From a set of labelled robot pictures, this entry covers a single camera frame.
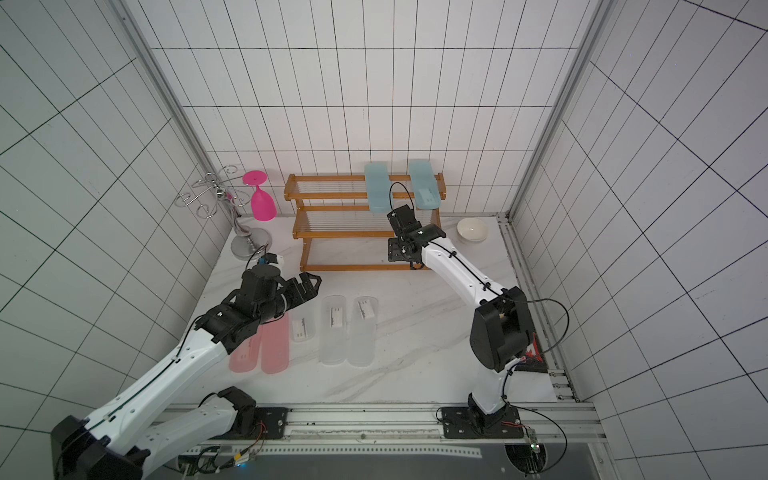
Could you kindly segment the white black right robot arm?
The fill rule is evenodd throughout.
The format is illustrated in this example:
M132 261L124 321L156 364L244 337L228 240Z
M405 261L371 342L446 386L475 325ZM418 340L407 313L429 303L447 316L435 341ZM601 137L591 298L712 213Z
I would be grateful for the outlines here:
M478 270L434 224L391 218L394 236L388 259L422 265L440 276L470 307L469 343L480 363L465 407L444 407L438 417L447 438L521 438L519 413L507 403L514 367L534 344L528 299L518 287L505 288Z

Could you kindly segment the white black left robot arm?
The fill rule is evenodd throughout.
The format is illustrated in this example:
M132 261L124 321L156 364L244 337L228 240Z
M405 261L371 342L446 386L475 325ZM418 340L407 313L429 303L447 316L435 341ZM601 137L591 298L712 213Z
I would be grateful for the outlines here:
M170 421L157 417L199 376L288 311L317 297L322 279L303 272L284 279L274 264L245 270L239 288L198 316L180 343L123 393L82 419L51 431L56 479L144 479L193 446L214 437L265 435L255 400L227 387Z

